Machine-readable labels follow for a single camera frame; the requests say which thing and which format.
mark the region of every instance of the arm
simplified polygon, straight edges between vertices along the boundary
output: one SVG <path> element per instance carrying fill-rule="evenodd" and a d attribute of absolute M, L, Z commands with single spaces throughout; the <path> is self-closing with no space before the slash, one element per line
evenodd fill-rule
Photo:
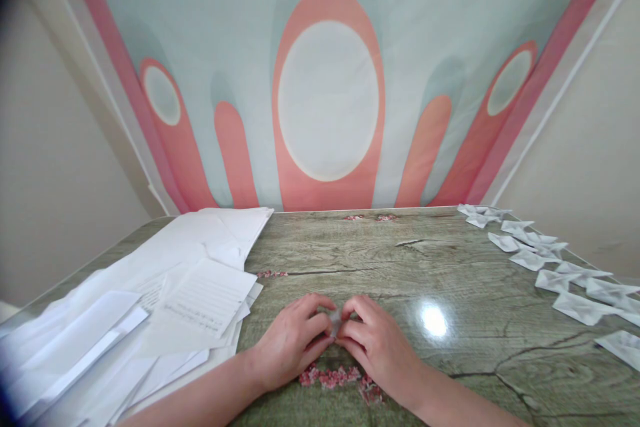
<path fill-rule="evenodd" d="M 355 312 L 362 322 L 349 320 Z M 336 344 L 344 347 L 396 402 L 432 427 L 527 424 L 425 365 L 395 320 L 367 296 L 345 304 Z"/>
<path fill-rule="evenodd" d="M 260 341 L 124 421 L 122 427 L 224 426 L 250 403 L 296 378 L 333 342 L 325 296 L 307 294 L 278 314 Z"/>

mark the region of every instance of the pink stripe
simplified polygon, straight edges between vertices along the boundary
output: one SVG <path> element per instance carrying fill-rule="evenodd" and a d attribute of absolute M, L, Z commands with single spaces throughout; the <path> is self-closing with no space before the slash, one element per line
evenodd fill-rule
<path fill-rule="evenodd" d="M 516 103 L 513 111 L 498 138 L 493 144 L 493 148 L 487 156 L 482 169 L 478 173 L 477 179 L 471 188 L 466 199 L 467 203 L 480 203 L 484 198 L 491 182 L 495 179 L 502 166 L 513 142 L 520 134 L 520 131 L 531 113 L 538 97 L 544 90 L 547 82 L 553 75 L 556 67 L 560 63 L 562 56 L 573 40 L 574 35 L 580 28 L 582 22 L 589 14 L 591 7 L 596 0 L 571 0 L 562 18 L 551 34 L 547 45 L 540 56 L 531 78 L 524 86 L 522 94 Z"/>
<path fill-rule="evenodd" d="M 147 100 L 140 88 L 135 68 L 131 63 L 127 48 L 120 36 L 120 31 L 111 15 L 107 0 L 85 0 L 85 3 L 102 37 L 102 41 L 105 44 L 115 71 L 120 78 L 122 87 L 129 98 L 129 102 L 147 140 L 147 145 L 149 146 L 164 187 L 180 212 L 184 213 L 189 211 L 187 203 L 179 193 L 175 178 L 167 161 L 166 153 L 162 148 L 160 138 L 153 125 Z"/>
<path fill-rule="evenodd" d="M 233 208 L 259 207 L 255 193 L 251 159 L 240 115 L 229 102 L 220 102 L 213 119 L 227 181 L 233 197 Z"/>
<path fill-rule="evenodd" d="M 175 174 L 175 181 L 178 190 L 187 202 L 189 211 L 198 211 L 206 207 L 217 207 L 207 177 L 205 175 L 200 151 L 193 137 L 193 129 L 185 108 L 185 101 L 182 98 L 180 89 L 167 69 L 160 62 L 154 59 L 145 58 L 140 64 L 140 78 L 143 88 L 146 85 L 146 76 L 149 69 L 156 68 L 171 82 L 173 91 L 178 98 L 179 120 L 174 125 L 169 125 L 161 119 L 153 109 L 153 104 L 148 101 L 149 112 L 159 134 L 160 141 L 167 152 L 167 161 L 171 171 Z"/>
<path fill-rule="evenodd" d="M 282 136 L 278 104 L 280 77 L 291 47 L 304 30 L 325 20 L 341 22 L 360 36 L 369 50 L 378 81 L 378 118 L 369 150 L 351 173 L 335 181 L 313 179 L 298 168 Z M 371 208 L 385 124 L 385 76 L 375 30 L 367 12 L 357 0 L 300 0 L 280 39 L 273 68 L 271 101 L 275 155 L 284 210 Z"/>
<path fill-rule="evenodd" d="M 405 162 L 396 207 L 419 207 L 420 197 L 438 156 L 451 117 L 451 99 L 440 95 L 431 100 L 420 116 Z"/>
<path fill-rule="evenodd" d="M 447 174 L 447 178 L 429 205 L 455 205 L 463 201 L 469 194 L 473 181 L 482 168 L 491 146 L 500 134 L 500 130 L 505 125 L 509 114 L 513 111 L 523 90 L 523 86 L 518 85 L 519 90 L 515 94 L 515 97 L 510 100 L 509 104 L 498 113 L 490 113 L 489 100 L 491 99 L 493 88 L 508 64 L 522 52 L 529 52 L 529 70 L 527 75 L 531 74 L 533 63 L 537 56 L 537 48 L 534 41 L 528 41 L 518 47 L 504 62 L 500 70 L 498 70 L 498 73 L 493 78 L 482 100 L 480 109 L 473 120 L 467 137 L 455 157 L 455 161 Z"/>

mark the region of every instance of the table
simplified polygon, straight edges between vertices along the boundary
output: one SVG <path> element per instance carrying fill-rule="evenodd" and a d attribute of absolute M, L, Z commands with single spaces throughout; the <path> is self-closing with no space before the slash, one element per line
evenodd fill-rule
<path fill-rule="evenodd" d="M 386 214 L 397 218 L 376 221 Z M 358 215 L 364 218 L 344 220 Z M 140 227 L 6 326 L 36 316 L 171 220 Z M 640 373 L 593 342 L 620 329 L 640 336 L 640 328 L 617 316 L 587 327 L 552 309 L 557 294 L 536 289 L 536 273 L 510 262 L 487 232 L 500 233 L 499 224 L 481 230 L 454 207 L 274 213 L 245 270 L 289 275 L 260 279 L 265 288 L 243 323 L 238 350 L 307 292 L 337 304 L 367 294 L 397 319 L 424 362 L 532 425 L 640 425 Z M 569 252 L 564 257 L 587 266 Z M 322 369 L 340 365 L 357 364 L 335 345 L 318 361 Z M 298 381 L 260 398 L 235 424 L 422 425 L 391 399 L 366 405 L 354 384 L 328 390 Z"/>

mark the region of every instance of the beige wall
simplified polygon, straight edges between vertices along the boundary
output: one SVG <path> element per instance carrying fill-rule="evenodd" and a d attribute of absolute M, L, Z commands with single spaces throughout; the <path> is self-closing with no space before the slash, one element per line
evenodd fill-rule
<path fill-rule="evenodd" d="M 0 31 L 0 300 L 23 305 L 163 215 L 63 0 Z"/>
<path fill-rule="evenodd" d="M 498 205 L 640 279 L 640 0 L 623 0 Z"/>

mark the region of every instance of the forearm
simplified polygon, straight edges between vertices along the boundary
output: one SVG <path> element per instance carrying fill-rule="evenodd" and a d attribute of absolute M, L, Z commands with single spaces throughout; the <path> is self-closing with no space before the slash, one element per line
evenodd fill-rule
<path fill-rule="evenodd" d="M 122 427 L 224 426 L 265 393 L 253 375 L 251 350 L 230 358 L 194 382 L 149 406 Z"/>
<path fill-rule="evenodd" d="M 527 425 L 442 372 L 424 367 L 423 400 L 410 410 L 431 427 Z"/>

